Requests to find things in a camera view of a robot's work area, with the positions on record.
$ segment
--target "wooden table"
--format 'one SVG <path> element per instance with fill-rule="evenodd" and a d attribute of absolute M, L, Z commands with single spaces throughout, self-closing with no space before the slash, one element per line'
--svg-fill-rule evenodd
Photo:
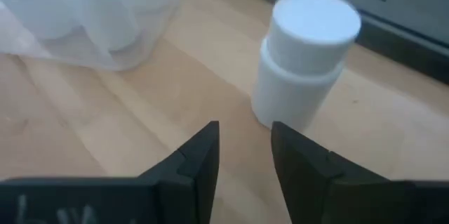
<path fill-rule="evenodd" d="M 1 56 L 0 177 L 135 176 L 217 119 L 212 223 L 287 223 L 270 132 L 250 109 L 271 8 L 182 0 L 127 72 Z M 354 46 L 305 134 L 388 178 L 449 179 L 449 88 Z"/>

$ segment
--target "clear plastic bag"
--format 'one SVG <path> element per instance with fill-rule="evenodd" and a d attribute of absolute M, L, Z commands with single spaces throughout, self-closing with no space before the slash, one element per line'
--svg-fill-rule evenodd
<path fill-rule="evenodd" d="M 126 70 L 152 52 L 179 0 L 1 0 L 0 53 Z"/>

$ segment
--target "white cap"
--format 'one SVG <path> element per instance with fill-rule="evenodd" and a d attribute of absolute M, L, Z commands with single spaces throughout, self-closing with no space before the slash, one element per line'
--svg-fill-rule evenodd
<path fill-rule="evenodd" d="M 324 74 L 344 59 L 360 28 L 360 15 L 345 0 L 278 0 L 267 46 L 289 72 Z"/>

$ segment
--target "white plastic container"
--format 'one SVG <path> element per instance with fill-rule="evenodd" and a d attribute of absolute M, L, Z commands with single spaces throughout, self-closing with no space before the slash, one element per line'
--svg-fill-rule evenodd
<path fill-rule="evenodd" d="M 124 0 L 70 0 L 79 22 L 101 49 L 117 51 L 139 35 L 137 20 Z"/>
<path fill-rule="evenodd" d="M 64 0 L 2 0 L 16 18 L 40 39 L 68 35 L 78 25 Z"/>
<path fill-rule="evenodd" d="M 138 11 L 130 0 L 60 0 L 68 13 L 61 16 L 69 16 L 71 20 L 70 28 L 62 32 L 59 28 L 64 25 L 52 26 L 52 23 L 58 20 L 55 15 L 60 16 L 63 7 L 16 0 L 21 5 L 18 11 L 10 7 L 8 0 L 2 1 L 0 53 L 56 59 L 106 70 L 127 70 L 147 59 L 178 3 L 170 0 L 163 6 L 151 4 L 155 11 Z M 48 25 L 40 13 L 48 14 Z M 42 35 L 40 29 L 28 24 L 30 20 L 55 35 Z"/>
<path fill-rule="evenodd" d="M 303 131 L 344 67 L 361 28 L 344 0 L 278 0 L 262 42 L 253 111 L 271 128 L 282 121 Z"/>

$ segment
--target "wooden surface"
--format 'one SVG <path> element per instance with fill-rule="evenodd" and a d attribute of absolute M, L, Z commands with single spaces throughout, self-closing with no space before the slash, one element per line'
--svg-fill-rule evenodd
<path fill-rule="evenodd" d="M 127 72 L 0 56 L 0 178 L 136 176 L 217 119 L 212 223 L 287 223 L 270 134 L 250 110 L 271 8 L 182 0 Z M 449 179 L 448 87 L 360 46 L 305 133 L 388 178 Z"/>

